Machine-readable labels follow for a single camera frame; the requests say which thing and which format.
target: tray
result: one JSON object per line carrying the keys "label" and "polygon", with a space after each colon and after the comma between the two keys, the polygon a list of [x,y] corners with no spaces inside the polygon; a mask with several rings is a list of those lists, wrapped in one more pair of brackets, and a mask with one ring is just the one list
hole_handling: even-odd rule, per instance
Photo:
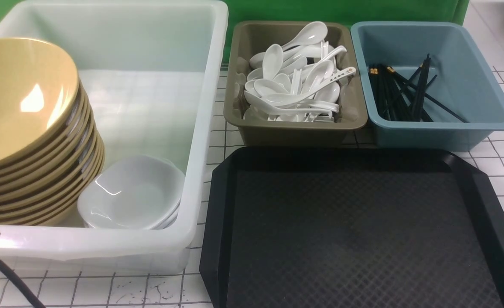
{"label": "tray", "polygon": [[213,172],[215,307],[504,307],[504,213],[439,150],[242,148]]}

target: stack of bowls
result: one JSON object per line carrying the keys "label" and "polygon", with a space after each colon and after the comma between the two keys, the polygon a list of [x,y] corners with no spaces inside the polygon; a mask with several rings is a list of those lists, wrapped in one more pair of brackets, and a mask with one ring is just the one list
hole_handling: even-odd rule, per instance
{"label": "stack of bowls", "polygon": [[72,58],[0,39],[0,224],[54,225],[102,170],[105,148]]}

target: chopsticks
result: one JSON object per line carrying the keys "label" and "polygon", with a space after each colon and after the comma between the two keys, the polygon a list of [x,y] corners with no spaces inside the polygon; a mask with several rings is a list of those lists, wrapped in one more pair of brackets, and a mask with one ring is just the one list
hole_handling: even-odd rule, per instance
{"label": "chopsticks", "polygon": [[[433,119],[424,109],[425,99],[428,99],[459,121],[468,123],[463,117],[426,93],[438,77],[435,75],[428,81],[430,65],[431,57],[428,54],[410,78],[405,78],[394,68],[385,64],[369,66],[369,78],[377,112],[383,119],[432,122]],[[417,76],[419,76],[418,82],[414,84]]]}

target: countertop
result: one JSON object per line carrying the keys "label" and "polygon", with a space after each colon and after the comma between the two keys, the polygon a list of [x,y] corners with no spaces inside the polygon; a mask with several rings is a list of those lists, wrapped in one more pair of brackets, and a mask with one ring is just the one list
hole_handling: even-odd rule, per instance
{"label": "countertop", "polygon": [[[493,74],[504,91],[504,1],[478,1],[469,4],[465,17],[469,30]],[[222,68],[211,127],[207,172],[211,171],[237,148],[243,146],[236,127],[223,118],[223,97],[227,72]],[[374,148],[371,128],[350,134],[344,141],[349,148]],[[457,153],[490,176],[504,210],[504,131],[491,134],[470,152]],[[192,242],[189,265],[178,275],[160,276],[140,272],[96,273],[85,271],[22,271],[17,273],[50,307],[212,307],[199,275],[202,235],[208,206],[210,183],[203,189],[203,210],[198,232]],[[27,308],[29,303],[0,274],[0,307]]]}

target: white bowl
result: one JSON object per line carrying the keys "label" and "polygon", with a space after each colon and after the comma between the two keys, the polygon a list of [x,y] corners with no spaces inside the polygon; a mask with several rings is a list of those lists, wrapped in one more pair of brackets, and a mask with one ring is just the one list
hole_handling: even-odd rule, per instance
{"label": "white bowl", "polygon": [[77,208],[91,228],[164,227],[177,215],[184,179],[169,160],[123,158],[84,189]]}

